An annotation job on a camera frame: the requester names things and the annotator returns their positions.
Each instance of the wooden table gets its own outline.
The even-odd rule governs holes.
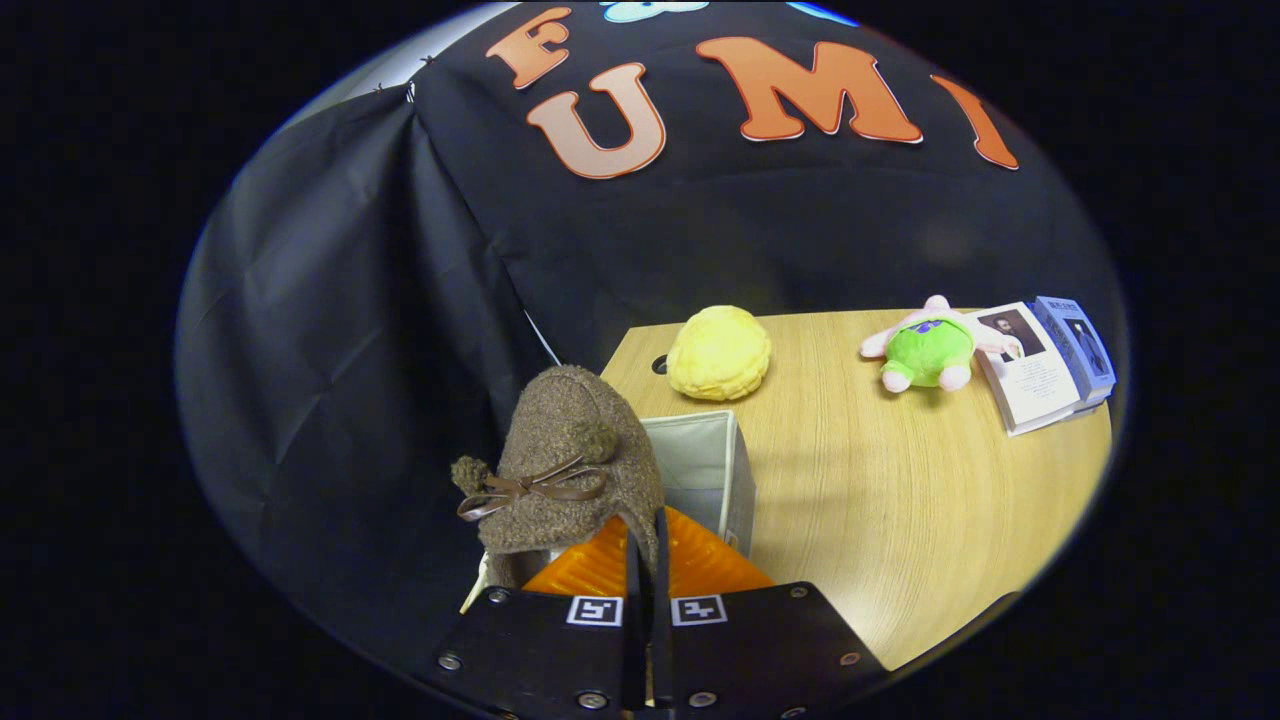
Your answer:
[[[1106,407],[1007,437],[977,360],[956,393],[884,391],[883,360],[858,347],[909,311],[759,318],[773,360],[737,401],[691,400],[652,370],[680,324],[632,328],[602,374],[641,418],[736,413],[756,483],[751,560],[817,584],[890,670],[1033,580],[1111,450]]]

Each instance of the orange object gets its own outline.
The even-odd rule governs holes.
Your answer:
[[[718,594],[773,585],[764,573],[714,533],[671,507],[671,597]],[[623,597],[627,594],[627,527],[609,518],[590,542],[575,544],[525,584],[529,592]]]

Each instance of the orange letter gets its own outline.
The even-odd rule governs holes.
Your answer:
[[[1005,147],[1005,141],[1001,140],[1000,132],[996,131],[996,124],[991,122],[987,117],[987,111],[982,109],[982,100],[974,96],[974,94],[960,87],[959,85],[938,76],[929,76],[933,82],[941,85],[955,97],[956,102],[960,104],[960,109],[969,118],[969,124],[973,126],[973,133],[977,136],[973,140],[973,149],[982,155],[983,159],[989,160],[1001,168],[1009,168],[1010,170],[1018,169],[1018,158]]]
[[[849,127],[870,140],[920,142],[884,78],[876,58],[861,50],[819,42],[813,47],[813,70],[751,37],[721,37],[698,46],[703,58],[719,61],[737,83],[746,102],[748,140],[790,140],[804,135],[804,123],[782,109],[778,95],[791,100],[822,132],[835,135],[845,110],[845,95],[854,104]]]
[[[627,63],[608,69],[588,83],[596,92],[608,92],[631,126],[626,145],[605,150],[591,140],[573,108],[576,92],[561,92],[529,113],[529,124],[543,128],[552,149],[564,167],[591,179],[608,179],[634,173],[653,163],[667,145],[667,128],[658,109],[640,85],[644,65]]]
[[[534,85],[534,81],[549,73],[552,68],[568,58],[568,50],[561,47],[552,53],[543,47],[543,45],[548,42],[559,45],[568,40],[568,29],[550,20],[567,18],[572,12],[568,8],[552,8],[547,10],[520,26],[516,32],[499,40],[484,56],[493,58],[497,55],[507,63],[507,67],[516,70],[516,79],[512,82],[516,90],[524,90]]]

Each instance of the blue book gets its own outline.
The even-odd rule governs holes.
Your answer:
[[[1080,391],[1080,405],[1088,407],[1110,396],[1116,384],[1115,368],[1080,305],[1062,297],[1037,297],[1032,311],[1066,360]]]

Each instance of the fabric storage box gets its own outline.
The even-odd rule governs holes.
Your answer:
[[[755,479],[732,410],[640,420],[653,442],[667,505],[751,557]]]

